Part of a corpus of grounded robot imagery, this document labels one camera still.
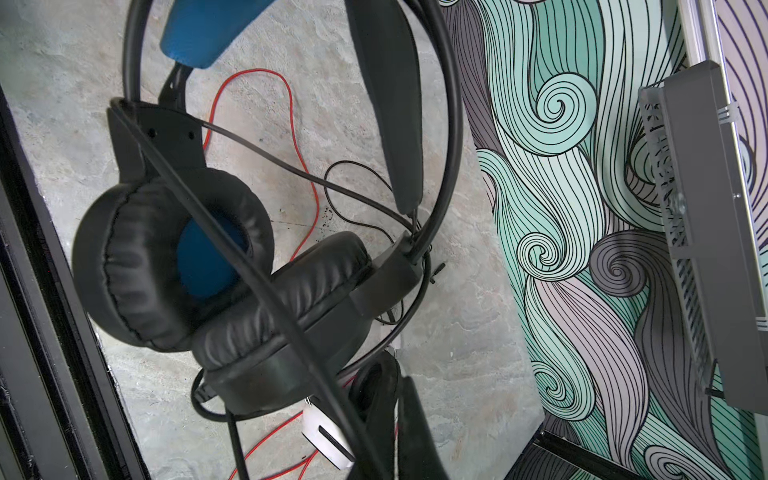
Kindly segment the black blue gaming headset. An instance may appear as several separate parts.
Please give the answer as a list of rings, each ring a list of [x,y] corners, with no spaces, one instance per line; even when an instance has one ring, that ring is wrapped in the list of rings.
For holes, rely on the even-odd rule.
[[[141,98],[151,5],[130,4],[123,93],[107,110],[119,170],[89,208],[73,246],[77,293],[114,338],[191,352],[198,414],[225,423],[240,478],[238,425],[302,399],[321,406],[307,438],[336,449],[353,479],[398,478],[400,367],[371,324],[432,280],[431,245],[458,178],[459,72],[434,1],[349,1],[345,12],[378,123],[403,234],[372,257],[352,232],[333,234],[281,268],[259,198],[206,163],[211,121],[186,110],[191,73],[210,67],[267,8],[264,1],[177,1],[161,39],[174,65],[156,103]]]

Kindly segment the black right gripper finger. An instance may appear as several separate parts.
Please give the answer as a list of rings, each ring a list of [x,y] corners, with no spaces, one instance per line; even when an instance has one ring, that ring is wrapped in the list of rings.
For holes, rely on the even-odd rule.
[[[398,478],[448,480],[411,377],[402,378],[398,416]]]

